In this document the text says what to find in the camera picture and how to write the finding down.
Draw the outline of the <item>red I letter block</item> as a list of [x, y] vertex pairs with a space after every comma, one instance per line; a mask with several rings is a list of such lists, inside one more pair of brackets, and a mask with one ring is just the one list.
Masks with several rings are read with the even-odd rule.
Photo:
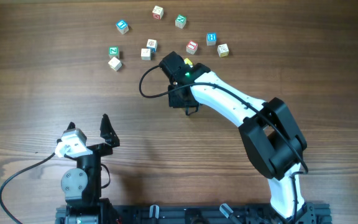
[[198, 49], [198, 44], [192, 40], [190, 40], [188, 42], [188, 44], [186, 45], [186, 51], [189, 53], [189, 54], [192, 54], [194, 55], [196, 53]]

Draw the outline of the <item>blue H letter block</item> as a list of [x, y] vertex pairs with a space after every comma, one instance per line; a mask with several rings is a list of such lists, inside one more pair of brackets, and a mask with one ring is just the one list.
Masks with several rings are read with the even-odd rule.
[[207, 46], [216, 45], [216, 41], [217, 41], [216, 33], [213, 32], [213, 33], [206, 34], [206, 45]]

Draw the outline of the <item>yellow sided picture block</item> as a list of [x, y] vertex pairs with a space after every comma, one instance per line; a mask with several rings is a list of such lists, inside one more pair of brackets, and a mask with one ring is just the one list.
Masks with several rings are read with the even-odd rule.
[[217, 51], [219, 57], [226, 57], [229, 55], [229, 47], [227, 44], [218, 45]]

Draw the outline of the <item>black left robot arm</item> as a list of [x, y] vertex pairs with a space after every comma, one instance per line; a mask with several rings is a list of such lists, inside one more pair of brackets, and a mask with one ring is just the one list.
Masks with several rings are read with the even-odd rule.
[[58, 157], [70, 157], [76, 162], [76, 167], [61, 180], [65, 201], [71, 207], [92, 207], [99, 202], [103, 188], [101, 158], [113, 154], [113, 149], [120, 146], [108, 115], [103, 115], [99, 130], [104, 142], [87, 146], [83, 131], [70, 123], [55, 149]]

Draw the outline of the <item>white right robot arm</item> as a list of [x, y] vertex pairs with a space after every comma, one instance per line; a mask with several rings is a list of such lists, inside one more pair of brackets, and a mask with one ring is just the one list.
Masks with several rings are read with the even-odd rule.
[[172, 108], [206, 105], [238, 128], [249, 161], [268, 180], [272, 208], [295, 221], [305, 202], [296, 177], [308, 171], [303, 160], [307, 143], [288, 106], [279, 98], [264, 101], [246, 95], [202, 63], [185, 63], [176, 52], [159, 67], [170, 82]]

